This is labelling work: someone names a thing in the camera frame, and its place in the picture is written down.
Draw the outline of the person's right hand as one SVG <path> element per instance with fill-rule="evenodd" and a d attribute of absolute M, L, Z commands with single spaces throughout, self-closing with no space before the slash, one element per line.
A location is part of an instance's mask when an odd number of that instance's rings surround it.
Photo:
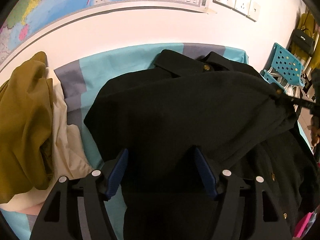
<path fill-rule="evenodd" d="M 311 118 L 311 144 L 313 149 L 319 144 L 319 118 L 313 116 Z"/>

